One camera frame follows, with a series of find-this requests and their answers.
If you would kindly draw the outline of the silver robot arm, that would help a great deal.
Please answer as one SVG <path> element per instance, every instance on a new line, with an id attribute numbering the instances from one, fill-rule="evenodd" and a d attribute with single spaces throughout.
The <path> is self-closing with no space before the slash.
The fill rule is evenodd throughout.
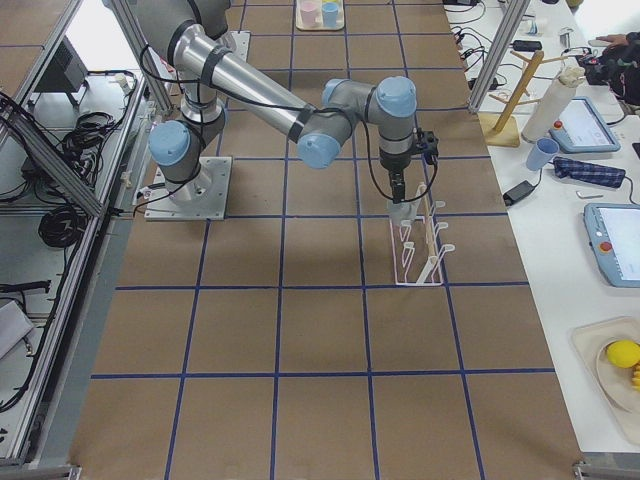
<path id="1" fill-rule="evenodd" d="M 228 1 L 137 1 L 133 11 L 147 47 L 173 67 L 181 80 L 244 103 L 294 142 L 298 157 L 312 168 L 326 168 L 339 156 L 357 122 L 376 126 L 390 199 L 403 202 L 404 171 L 416 153 L 414 83 L 403 76 L 387 77 L 376 85 L 331 79 L 321 107 L 315 107 L 223 43 L 230 6 Z"/>

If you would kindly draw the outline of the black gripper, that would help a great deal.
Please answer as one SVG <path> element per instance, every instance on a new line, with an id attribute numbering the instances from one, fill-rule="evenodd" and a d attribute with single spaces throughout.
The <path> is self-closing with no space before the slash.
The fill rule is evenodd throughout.
<path id="1" fill-rule="evenodd" d="M 402 203 L 406 195 L 404 171 L 411 163 L 411 154 L 389 153 L 383 149 L 379 149 L 379 154 L 381 165 L 388 174 L 392 202 Z"/>

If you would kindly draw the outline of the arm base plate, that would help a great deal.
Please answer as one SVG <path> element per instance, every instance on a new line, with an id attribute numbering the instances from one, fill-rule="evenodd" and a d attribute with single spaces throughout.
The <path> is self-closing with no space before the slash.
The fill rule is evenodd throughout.
<path id="1" fill-rule="evenodd" d="M 184 184 L 166 179 L 171 167 L 159 166 L 158 181 L 164 186 L 153 189 L 144 217 L 148 221 L 223 220 L 225 216 L 232 157 L 199 158 L 199 168 Z"/>

